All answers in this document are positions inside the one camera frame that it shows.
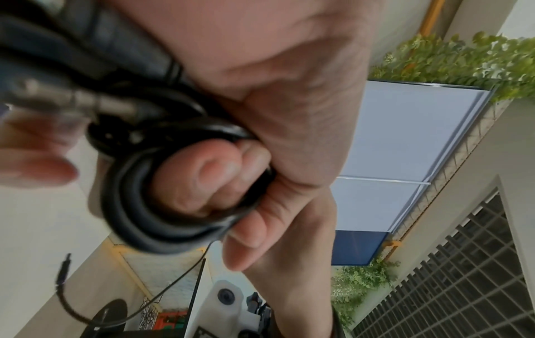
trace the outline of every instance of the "black cable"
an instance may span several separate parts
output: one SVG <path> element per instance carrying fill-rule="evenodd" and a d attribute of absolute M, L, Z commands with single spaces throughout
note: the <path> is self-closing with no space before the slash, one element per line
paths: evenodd
<path fill-rule="evenodd" d="M 79 322 L 82 322 L 82 323 L 85 323 L 87 325 L 91 325 L 91 326 L 94 326 L 94 327 L 113 327 L 113 326 L 119 326 L 119 325 L 122 325 L 124 323 L 126 323 L 127 321 L 129 321 L 130 319 L 136 317 L 137 314 L 139 314 L 140 312 L 142 312 L 143 310 L 145 310 L 149 305 L 151 305 L 152 303 L 155 302 L 156 299 L 158 299 L 158 297 L 161 297 L 161 295 L 163 295 L 167 290 L 169 290 L 173 285 L 175 285 L 176 283 L 178 283 L 178 281 L 180 281 L 185 275 L 187 275 L 190 271 L 192 271 L 197 265 L 199 265 L 199 263 L 202 262 L 202 260 L 204 259 L 204 257 L 206 256 L 206 253 L 208 252 L 208 249 L 210 249 L 210 246 L 212 245 L 213 242 L 211 242 L 210 244 L 208 244 L 208 246 L 206 247 L 206 250 L 205 252 L 202 254 L 201 258 L 197 261 L 197 263 L 195 263 L 191 268 L 189 268 L 185 273 L 183 273 L 180 277 L 178 277 L 177 279 L 175 279 L 171 284 L 169 284 L 165 289 L 163 289 L 159 294 L 157 294 L 156 296 L 154 296 L 147 304 L 145 304 L 143 307 L 141 307 L 138 311 L 134 312 L 133 314 L 131 314 L 130 316 L 126 317 L 125 319 L 121 319 L 121 320 L 114 320 L 114 321 L 109 321 L 109 322 L 101 322 L 101 321 L 96 321 L 96 320 L 92 320 L 92 319 L 89 319 L 87 317 L 84 317 L 82 316 L 81 314 L 79 314 L 78 312 L 76 312 L 76 310 L 74 310 L 71 305 L 69 304 L 69 302 L 67 302 L 67 299 L 65 298 L 65 281 L 67 280 L 67 275 L 69 274 L 69 265 L 71 264 L 71 254 L 69 253 L 67 255 L 67 257 L 65 258 L 65 260 L 63 261 L 63 263 L 61 264 L 61 268 L 60 268 L 60 271 L 58 272 L 57 274 L 57 279 L 56 279 L 56 295 L 57 297 L 59 298 L 60 300 L 60 304 L 61 306 L 63 307 L 63 309 L 74 319 L 78 320 Z"/>

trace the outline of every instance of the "hanging plant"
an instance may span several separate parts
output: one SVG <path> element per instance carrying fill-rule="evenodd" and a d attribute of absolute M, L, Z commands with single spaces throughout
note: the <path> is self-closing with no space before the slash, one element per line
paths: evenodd
<path fill-rule="evenodd" d="M 417 35 L 372 68 L 371 79 L 498 86 L 494 101 L 535 97 L 535 38 L 507 39 L 483 32 L 472 44 Z"/>
<path fill-rule="evenodd" d="M 364 297 L 396 279 L 390 271 L 395 266 L 398 263 L 375 258 L 368 266 L 344 266 L 332 277 L 332 304 L 346 329 L 353 323 L 355 309 Z"/>

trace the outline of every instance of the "skin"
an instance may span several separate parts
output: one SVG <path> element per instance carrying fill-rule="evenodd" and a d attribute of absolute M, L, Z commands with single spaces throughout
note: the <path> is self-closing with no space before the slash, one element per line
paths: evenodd
<path fill-rule="evenodd" d="M 260 140 L 207 140 L 183 149 L 156 172 L 153 197 L 182 213 L 225 209 L 271 163 L 276 180 L 225 238 L 223 258 L 273 305 L 284 336 L 329 336 L 335 206 L 328 187 L 352 142 L 382 1 L 108 3 L 160 40 Z M 87 122 L 21 111 L 6 116 L 0 183 L 75 180 L 64 156 Z"/>

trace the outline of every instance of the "ivy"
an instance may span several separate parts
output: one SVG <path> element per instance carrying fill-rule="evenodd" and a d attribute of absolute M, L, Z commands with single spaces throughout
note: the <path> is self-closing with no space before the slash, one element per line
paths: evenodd
<path fill-rule="evenodd" d="M 390 269 L 398 263 L 375 258 L 368 266 L 344 266 L 332 277 L 331 300 L 342 325 L 349 329 L 355 309 L 369 291 L 391 285 L 396 279 Z"/>
<path fill-rule="evenodd" d="M 498 86 L 494 101 L 535 97 L 535 38 L 508 39 L 483 32 L 466 44 L 453 36 L 435 35 L 402 43 L 373 67 L 371 79 Z"/>

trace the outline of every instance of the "cable plug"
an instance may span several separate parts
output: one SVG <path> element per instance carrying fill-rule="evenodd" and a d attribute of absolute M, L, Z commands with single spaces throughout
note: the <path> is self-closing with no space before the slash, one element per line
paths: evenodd
<path fill-rule="evenodd" d="M 67 254 L 67 257 L 61 264 L 61 268 L 59 272 L 57 273 L 56 278 L 56 286 L 62 286 L 65 284 L 65 281 L 67 280 L 67 276 L 69 275 L 69 267 L 71 265 L 71 254 Z"/>

